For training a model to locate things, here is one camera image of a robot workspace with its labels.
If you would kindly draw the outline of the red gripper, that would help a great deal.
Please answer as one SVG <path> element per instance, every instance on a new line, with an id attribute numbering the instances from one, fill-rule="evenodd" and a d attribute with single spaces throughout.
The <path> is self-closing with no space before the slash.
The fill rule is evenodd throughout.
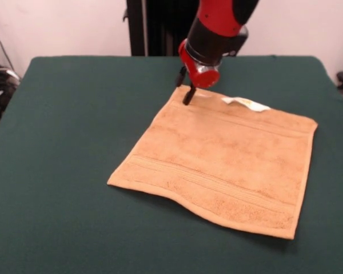
<path id="1" fill-rule="evenodd" d="M 205 66 L 198 63 L 187 51 L 187 39 L 184 39 L 178 49 L 181 61 L 185 66 L 182 66 L 176 78 L 176 87 L 179 87 L 185 79 L 185 68 L 192 82 L 190 90 L 185 94 L 183 99 L 184 105 L 189 105 L 198 88 L 209 88 L 216 84 L 220 79 L 218 66 Z"/>

